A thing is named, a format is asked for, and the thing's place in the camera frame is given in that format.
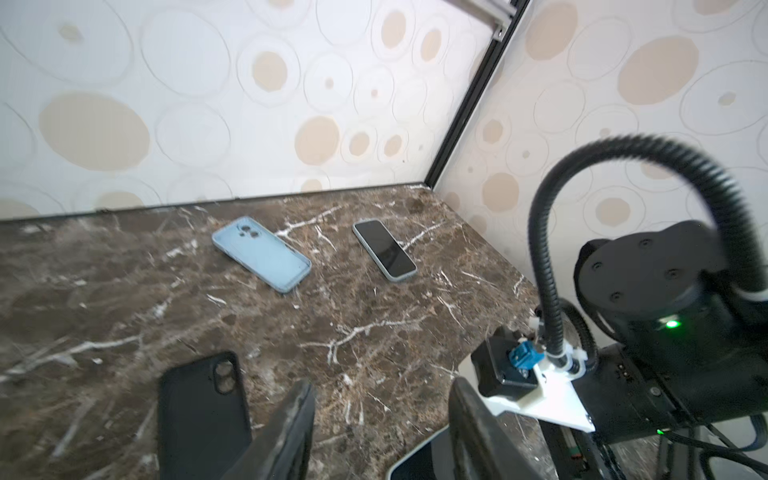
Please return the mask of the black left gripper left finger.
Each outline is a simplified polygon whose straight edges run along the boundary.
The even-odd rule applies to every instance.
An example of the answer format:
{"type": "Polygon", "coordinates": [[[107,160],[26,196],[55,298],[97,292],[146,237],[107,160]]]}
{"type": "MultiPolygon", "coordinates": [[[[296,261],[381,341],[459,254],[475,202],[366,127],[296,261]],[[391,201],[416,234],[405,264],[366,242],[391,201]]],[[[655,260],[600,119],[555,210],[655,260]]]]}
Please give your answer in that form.
{"type": "Polygon", "coordinates": [[[315,404],[316,393],[311,383],[297,381],[222,479],[305,479],[315,404]]]}

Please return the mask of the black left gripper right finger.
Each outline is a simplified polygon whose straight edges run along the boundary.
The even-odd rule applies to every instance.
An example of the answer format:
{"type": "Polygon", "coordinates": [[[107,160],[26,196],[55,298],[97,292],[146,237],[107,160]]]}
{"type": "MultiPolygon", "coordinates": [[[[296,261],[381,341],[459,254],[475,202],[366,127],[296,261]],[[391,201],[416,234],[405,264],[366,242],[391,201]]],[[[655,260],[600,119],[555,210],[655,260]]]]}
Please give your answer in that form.
{"type": "Polygon", "coordinates": [[[456,479],[541,479],[466,378],[453,381],[448,411],[456,479]]]}

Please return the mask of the black phone case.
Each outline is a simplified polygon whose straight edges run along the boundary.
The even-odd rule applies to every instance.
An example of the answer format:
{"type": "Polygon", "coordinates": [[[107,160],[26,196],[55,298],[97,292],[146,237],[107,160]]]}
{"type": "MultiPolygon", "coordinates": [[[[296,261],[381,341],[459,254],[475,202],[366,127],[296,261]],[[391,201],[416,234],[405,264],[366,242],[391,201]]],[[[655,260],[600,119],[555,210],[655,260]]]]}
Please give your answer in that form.
{"type": "Polygon", "coordinates": [[[162,479],[220,479],[250,443],[248,406],[234,352],[163,373],[158,402],[162,479]]]}

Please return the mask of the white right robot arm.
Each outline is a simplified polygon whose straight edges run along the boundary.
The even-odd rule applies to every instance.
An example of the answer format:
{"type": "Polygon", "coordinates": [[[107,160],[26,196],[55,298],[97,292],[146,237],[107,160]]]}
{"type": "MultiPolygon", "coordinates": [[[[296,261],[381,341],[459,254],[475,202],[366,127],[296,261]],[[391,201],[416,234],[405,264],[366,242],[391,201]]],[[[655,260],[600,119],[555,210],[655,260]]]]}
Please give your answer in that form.
{"type": "Polygon", "coordinates": [[[587,242],[583,311],[612,337],[575,390],[607,442],[767,409],[767,311],[731,287],[716,232],[697,221],[587,242]]]}

